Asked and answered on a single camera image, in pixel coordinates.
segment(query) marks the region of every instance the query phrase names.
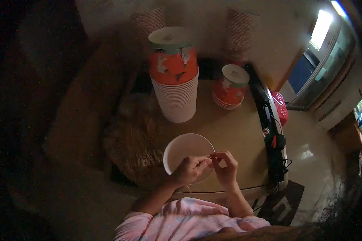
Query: wall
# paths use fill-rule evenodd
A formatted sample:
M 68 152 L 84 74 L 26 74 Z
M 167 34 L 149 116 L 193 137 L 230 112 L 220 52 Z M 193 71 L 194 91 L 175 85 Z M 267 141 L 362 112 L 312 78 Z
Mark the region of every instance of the wall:
M 329 130 L 345 118 L 362 99 L 359 90 L 362 93 L 362 55 L 357 51 L 354 66 L 346 79 L 334 94 L 315 111 L 315 118 L 319 119 L 341 101 L 333 112 L 319 122 L 319 126 L 324 130 Z
M 133 12 L 164 4 L 168 26 L 191 29 L 200 56 L 215 56 L 225 38 L 226 8 L 232 7 L 260 16 L 249 60 L 272 77 L 275 86 L 283 78 L 299 48 L 307 45 L 310 25 L 318 14 L 317 1 L 77 1 L 83 25 L 90 39 L 115 31 L 116 25 L 128 21 Z

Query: floral pink clothing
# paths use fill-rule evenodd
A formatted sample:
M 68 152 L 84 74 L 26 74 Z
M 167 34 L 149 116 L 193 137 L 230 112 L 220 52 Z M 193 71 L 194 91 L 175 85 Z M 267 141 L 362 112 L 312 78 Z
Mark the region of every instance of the floral pink clothing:
M 116 228 L 114 240 L 190 240 L 224 227 L 240 233 L 266 226 L 270 224 L 262 218 L 230 218 L 223 206 L 187 197 L 165 204 L 154 217 L 143 212 L 129 213 Z

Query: tiled floor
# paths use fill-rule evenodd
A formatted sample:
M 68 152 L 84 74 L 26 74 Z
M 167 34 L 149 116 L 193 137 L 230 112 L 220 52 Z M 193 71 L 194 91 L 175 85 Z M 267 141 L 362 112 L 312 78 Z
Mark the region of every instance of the tiled floor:
M 299 225 L 311 217 L 318 200 L 317 210 L 323 210 L 334 187 L 331 163 L 340 174 L 344 158 L 310 113 L 289 111 L 289 120 L 283 129 L 287 156 L 293 161 L 289 179 L 305 187 L 292 222 L 292 225 Z M 63 240 L 112 240 L 114 228 L 135 198 L 107 185 L 102 171 L 61 166 L 49 169 L 54 169 L 54 174 L 50 176 L 49 191 L 44 196 L 48 205 L 38 208 L 40 214 L 48 217 L 58 237 Z

